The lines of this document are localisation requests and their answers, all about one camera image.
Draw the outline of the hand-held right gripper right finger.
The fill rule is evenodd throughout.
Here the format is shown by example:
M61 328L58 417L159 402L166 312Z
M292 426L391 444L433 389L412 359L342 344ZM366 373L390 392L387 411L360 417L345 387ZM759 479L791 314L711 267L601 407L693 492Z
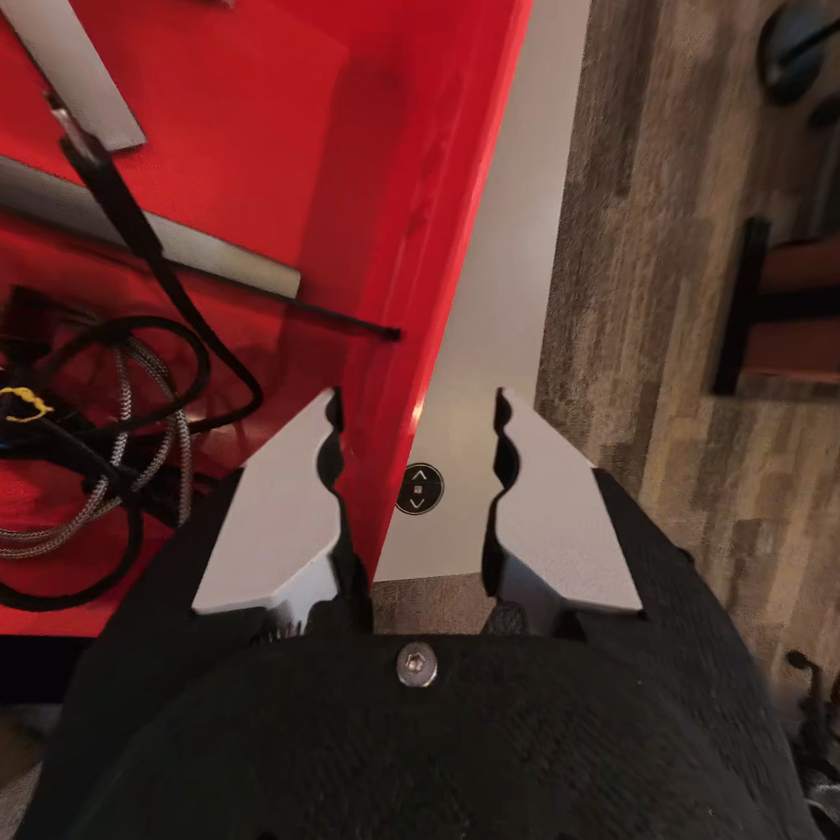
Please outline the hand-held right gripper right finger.
M513 390L497 390L486 593L515 607L528 634L554 634L566 613L640 616L643 604L591 461Z

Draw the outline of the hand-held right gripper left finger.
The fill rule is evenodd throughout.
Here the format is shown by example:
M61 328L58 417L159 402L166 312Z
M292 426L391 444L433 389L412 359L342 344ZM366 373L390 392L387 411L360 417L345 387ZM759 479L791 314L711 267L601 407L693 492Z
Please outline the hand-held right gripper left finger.
M318 603L365 605L337 482L344 468L341 391L328 388L250 456L192 601L199 615L265 610L305 624Z

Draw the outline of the red plastic bin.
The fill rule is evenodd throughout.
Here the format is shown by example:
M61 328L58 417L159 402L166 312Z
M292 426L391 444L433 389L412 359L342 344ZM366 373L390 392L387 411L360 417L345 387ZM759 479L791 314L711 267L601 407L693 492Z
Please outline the red plastic bin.
M97 636L153 553L328 388L373 572L533 2L70 2L146 135L109 152L2 16L2 156L128 251L2 210L2 634ZM174 265L144 212L301 273Z

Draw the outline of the round black desk control button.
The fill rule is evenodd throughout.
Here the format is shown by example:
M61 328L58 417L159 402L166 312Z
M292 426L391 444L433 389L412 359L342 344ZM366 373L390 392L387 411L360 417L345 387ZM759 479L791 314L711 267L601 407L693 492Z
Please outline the round black desk control button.
M408 516L421 516L435 509L445 493L443 474L428 463L409 464L395 500L395 507Z

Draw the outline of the dark round object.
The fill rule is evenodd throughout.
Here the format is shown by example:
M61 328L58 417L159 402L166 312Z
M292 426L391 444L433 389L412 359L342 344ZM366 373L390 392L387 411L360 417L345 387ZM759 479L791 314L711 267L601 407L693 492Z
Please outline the dark round object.
M819 77L839 18L812 2L785 2L765 21L755 53L758 81L775 107L801 100Z

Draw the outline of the brown shelf with black frame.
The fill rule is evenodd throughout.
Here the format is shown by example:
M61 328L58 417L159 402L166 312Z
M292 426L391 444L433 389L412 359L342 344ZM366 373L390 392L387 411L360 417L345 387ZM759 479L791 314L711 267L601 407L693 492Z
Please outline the brown shelf with black frame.
M710 392L735 396L743 376L838 386L838 235L772 246L771 224L749 217L722 307Z

